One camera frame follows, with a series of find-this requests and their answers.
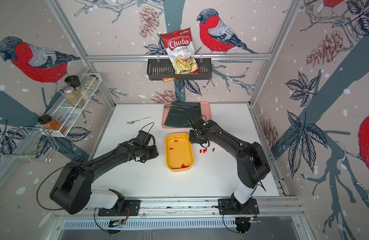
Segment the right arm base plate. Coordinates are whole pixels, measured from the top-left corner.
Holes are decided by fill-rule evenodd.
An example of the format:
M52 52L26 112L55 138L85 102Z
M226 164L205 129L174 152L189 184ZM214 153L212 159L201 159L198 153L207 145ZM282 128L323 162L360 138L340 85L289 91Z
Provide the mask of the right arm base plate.
M220 215L258 215L260 213L257 200L254 198L245 204L232 199L218 199L217 208Z

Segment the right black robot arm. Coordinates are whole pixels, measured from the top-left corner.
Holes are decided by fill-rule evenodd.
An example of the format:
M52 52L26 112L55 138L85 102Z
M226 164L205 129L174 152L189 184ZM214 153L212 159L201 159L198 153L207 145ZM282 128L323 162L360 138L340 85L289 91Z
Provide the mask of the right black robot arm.
M251 198L257 186L270 173L271 168L261 144L249 143L231 135L212 120L202 117L190 118L189 142L191 144L217 144L237 162L237 175L240 183L232 194L232 201L244 205Z

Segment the yellow plastic storage box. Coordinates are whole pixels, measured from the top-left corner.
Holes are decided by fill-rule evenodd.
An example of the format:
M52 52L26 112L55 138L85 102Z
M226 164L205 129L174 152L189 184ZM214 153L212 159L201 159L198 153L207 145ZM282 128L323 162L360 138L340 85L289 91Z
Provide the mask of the yellow plastic storage box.
M182 172L189 170L194 164L192 144L189 142L187 133L170 134L165 139L165 159L166 166L172 172Z

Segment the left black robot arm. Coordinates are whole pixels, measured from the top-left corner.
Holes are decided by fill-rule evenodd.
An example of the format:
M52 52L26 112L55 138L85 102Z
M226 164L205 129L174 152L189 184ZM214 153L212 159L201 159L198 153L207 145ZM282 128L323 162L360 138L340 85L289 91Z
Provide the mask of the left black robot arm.
M92 183L121 164L132 160L145 163L157 157L154 136L140 130L136 138L118 144L114 150L90 162L70 162L63 166L49 197L71 215L86 208L106 209L121 215L126 211L124 196L113 189L95 191Z

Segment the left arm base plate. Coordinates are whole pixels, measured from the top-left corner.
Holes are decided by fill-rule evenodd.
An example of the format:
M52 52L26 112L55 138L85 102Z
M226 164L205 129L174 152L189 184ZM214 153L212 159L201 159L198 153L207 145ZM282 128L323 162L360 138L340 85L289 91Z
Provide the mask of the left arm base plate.
M99 209L99 217L137 216L141 200L118 200L111 209Z

